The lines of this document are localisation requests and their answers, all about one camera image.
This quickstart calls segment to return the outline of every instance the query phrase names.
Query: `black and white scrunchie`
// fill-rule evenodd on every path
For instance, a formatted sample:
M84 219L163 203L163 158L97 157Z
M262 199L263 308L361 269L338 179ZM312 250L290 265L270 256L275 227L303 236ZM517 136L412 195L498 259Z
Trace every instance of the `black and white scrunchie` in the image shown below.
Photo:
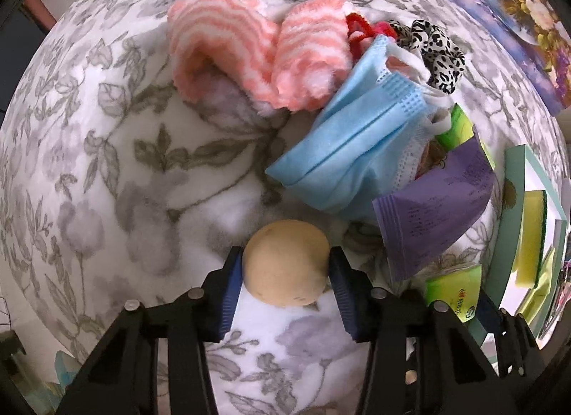
M446 94L452 94L465 69L464 53L438 25L415 20L412 26L389 20L399 35L396 43L407 51L419 50L431 76L428 84Z

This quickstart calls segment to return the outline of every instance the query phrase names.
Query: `yellow sponge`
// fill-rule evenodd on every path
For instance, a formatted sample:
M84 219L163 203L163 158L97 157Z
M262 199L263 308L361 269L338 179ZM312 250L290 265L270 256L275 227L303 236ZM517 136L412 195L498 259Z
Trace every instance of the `yellow sponge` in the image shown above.
M543 259L546 221L546 192L543 189L526 191L520 239L513 267L517 270L516 286L518 287L531 289L537 285L539 268Z

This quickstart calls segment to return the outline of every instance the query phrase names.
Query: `white floral fabric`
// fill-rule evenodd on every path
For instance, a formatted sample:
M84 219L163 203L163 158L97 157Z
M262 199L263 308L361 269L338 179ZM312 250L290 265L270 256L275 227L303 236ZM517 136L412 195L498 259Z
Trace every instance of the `white floral fabric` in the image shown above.
M172 301L276 219L315 224L376 285L407 286L387 281L378 229L319 213L265 175L312 115L260 116L222 75L202 102L182 102L166 43L174 1L78 0L31 61L0 130L0 261L81 361L127 299ZM530 144L556 188L568 175L555 119L502 46L455 4L351 1L376 19L429 20L466 53L455 93L496 161L497 184L481 219L415 281L458 264L486 269L505 148ZM367 351L344 332L331 291L311 306L277 309L243 289L233 330L207 355L222 414L325 415L354 411ZM163 413L166 377L161 354Z

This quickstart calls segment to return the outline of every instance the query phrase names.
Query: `floral painting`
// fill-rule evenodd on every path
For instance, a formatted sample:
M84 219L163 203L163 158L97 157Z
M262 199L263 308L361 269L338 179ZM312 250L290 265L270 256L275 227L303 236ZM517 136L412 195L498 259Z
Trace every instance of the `floral painting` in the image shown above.
M552 115L571 105L571 37L547 0L453 0L521 66Z

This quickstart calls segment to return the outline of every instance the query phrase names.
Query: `pink striped fuzzy sock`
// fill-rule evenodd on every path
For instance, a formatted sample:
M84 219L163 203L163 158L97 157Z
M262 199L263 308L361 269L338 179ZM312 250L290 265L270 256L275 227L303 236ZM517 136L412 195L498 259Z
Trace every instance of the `pink striped fuzzy sock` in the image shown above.
M347 79L352 60L345 1L309 0L286 15L272 73L275 108L319 109Z
M197 75L213 63L253 100L275 107L271 74L279 26L256 7L247 0L182 0L169 9L173 81L183 99L201 99L209 85Z

